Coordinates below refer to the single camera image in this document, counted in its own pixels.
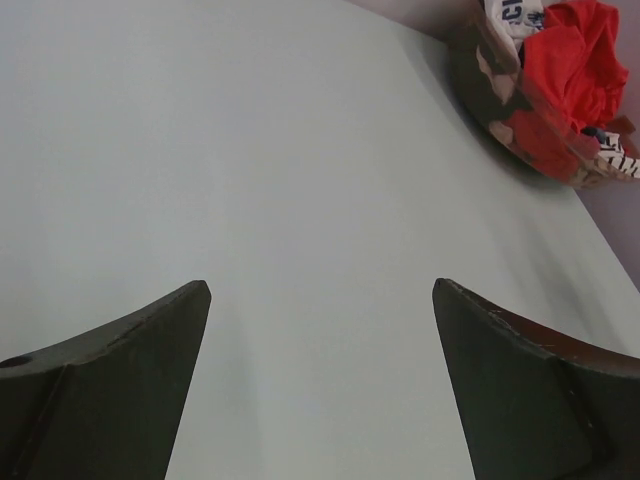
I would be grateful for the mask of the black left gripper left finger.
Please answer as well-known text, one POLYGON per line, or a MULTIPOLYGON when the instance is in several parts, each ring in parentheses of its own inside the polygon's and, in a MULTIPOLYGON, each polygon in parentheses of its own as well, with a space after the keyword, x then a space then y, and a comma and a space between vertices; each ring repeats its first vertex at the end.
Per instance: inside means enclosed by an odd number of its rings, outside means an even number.
POLYGON ((4 479, 163 479, 211 302, 203 280, 1 363, 4 479))

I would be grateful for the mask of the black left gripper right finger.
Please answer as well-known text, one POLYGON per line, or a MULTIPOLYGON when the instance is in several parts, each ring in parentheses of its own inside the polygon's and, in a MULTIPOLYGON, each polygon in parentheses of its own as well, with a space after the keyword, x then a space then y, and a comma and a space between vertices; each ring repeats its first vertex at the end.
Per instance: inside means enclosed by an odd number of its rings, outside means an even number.
POLYGON ((639 361, 440 278, 434 314, 478 479, 636 479, 639 361))

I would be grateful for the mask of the red tank top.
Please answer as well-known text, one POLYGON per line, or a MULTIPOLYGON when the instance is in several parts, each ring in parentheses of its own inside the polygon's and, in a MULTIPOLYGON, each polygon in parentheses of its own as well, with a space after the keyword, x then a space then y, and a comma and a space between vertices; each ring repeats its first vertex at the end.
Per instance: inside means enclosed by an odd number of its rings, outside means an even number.
POLYGON ((620 14, 600 1, 555 3, 544 13, 544 29, 524 40, 521 54, 522 90, 538 100, 506 120, 509 146, 540 173, 578 183, 598 173, 599 144, 581 130, 606 131, 629 77, 616 56, 620 14))

